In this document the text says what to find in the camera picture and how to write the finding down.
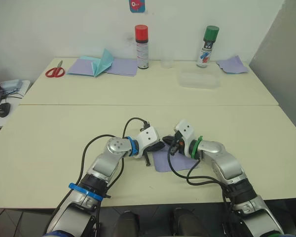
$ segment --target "plastic lid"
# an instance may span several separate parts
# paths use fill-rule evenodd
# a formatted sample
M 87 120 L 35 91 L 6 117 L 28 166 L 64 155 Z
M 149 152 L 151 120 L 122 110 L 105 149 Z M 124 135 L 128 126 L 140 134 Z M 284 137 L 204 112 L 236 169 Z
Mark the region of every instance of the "plastic lid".
M 206 27 L 204 41 L 216 41 L 219 28 L 217 26 L 208 26 Z
M 140 41 L 148 40 L 148 26 L 146 25 L 135 26 L 135 37 L 136 37 L 136 40 L 140 40 Z

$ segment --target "label on spray can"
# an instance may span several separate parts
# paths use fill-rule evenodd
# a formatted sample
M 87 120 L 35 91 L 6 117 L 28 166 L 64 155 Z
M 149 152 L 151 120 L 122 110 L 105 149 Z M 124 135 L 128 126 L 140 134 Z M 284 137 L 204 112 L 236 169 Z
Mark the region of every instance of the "label on spray can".
M 149 67 L 148 64 L 148 43 L 136 43 L 137 50 L 137 66 L 145 69 Z
M 197 66 L 206 67 L 209 64 L 212 49 L 202 48 L 197 59 Z

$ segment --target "clear plastic container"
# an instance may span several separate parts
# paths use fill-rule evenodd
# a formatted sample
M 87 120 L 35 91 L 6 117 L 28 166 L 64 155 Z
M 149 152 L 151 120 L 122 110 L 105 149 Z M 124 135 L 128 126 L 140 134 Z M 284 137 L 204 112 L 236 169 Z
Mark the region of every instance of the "clear plastic container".
M 221 85 L 216 74 L 201 70 L 182 70 L 178 80 L 179 84 L 184 87 L 215 89 Z

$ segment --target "green ring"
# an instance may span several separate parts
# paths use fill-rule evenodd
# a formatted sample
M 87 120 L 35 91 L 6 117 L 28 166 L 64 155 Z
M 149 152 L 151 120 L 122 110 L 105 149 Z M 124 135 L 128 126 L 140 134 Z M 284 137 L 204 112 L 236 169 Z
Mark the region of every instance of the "green ring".
M 268 237 L 278 237 L 278 236 L 280 236 L 281 234 L 278 234 L 278 233 L 274 233 L 274 234 L 271 234 L 270 236 L 268 236 Z
M 196 143 L 195 143 L 195 145 L 194 145 L 194 147 L 193 147 L 192 154 L 191 154 L 192 159 L 195 159 L 195 153 L 196 153 L 196 151 L 197 151 L 197 147 L 198 147 L 199 143 L 200 143 L 202 140 L 203 140 L 203 136 L 200 136 L 200 137 L 197 139 L 197 141 L 196 141 Z

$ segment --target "green cap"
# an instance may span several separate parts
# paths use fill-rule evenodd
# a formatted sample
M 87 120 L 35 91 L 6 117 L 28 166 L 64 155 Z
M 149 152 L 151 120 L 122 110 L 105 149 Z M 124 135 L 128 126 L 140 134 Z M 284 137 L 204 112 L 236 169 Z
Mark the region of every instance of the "green cap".
M 206 27 L 206 32 L 204 35 L 204 41 L 216 41 L 219 28 L 217 26 L 208 26 Z

